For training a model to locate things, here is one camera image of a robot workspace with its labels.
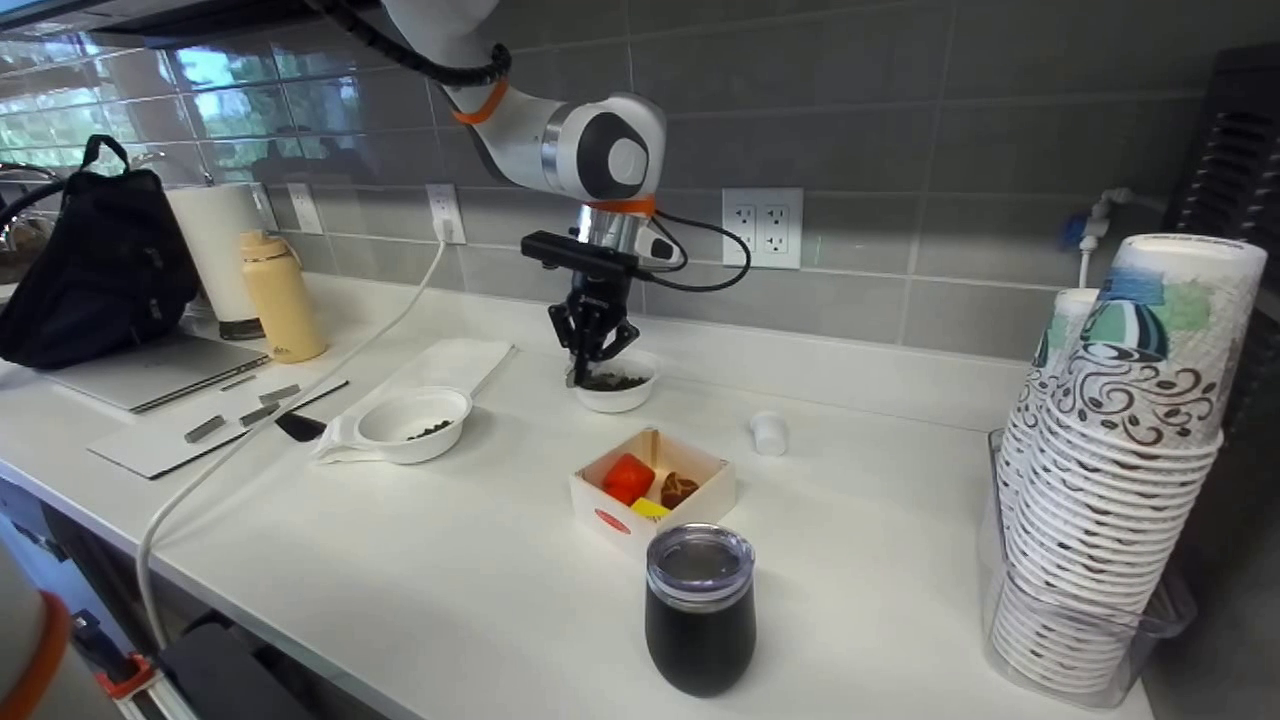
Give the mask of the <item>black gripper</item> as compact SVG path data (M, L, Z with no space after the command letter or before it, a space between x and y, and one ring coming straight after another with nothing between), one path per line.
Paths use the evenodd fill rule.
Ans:
M638 327L627 319L623 275L573 275L563 304L548 309L560 348L573 356L568 380L585 384L597 363L620 356Z

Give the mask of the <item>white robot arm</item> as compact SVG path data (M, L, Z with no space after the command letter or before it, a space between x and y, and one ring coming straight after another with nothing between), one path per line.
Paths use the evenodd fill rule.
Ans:
M573 291L548 316L573 380L591 384L638 334L627 286L638 275L638 225L656 211L667 124L638 97L548 98L517 88L511 51L483 34L494 4L383 0L383 11L507 183L580 204L575 231L527 231L520 253L573 273Z

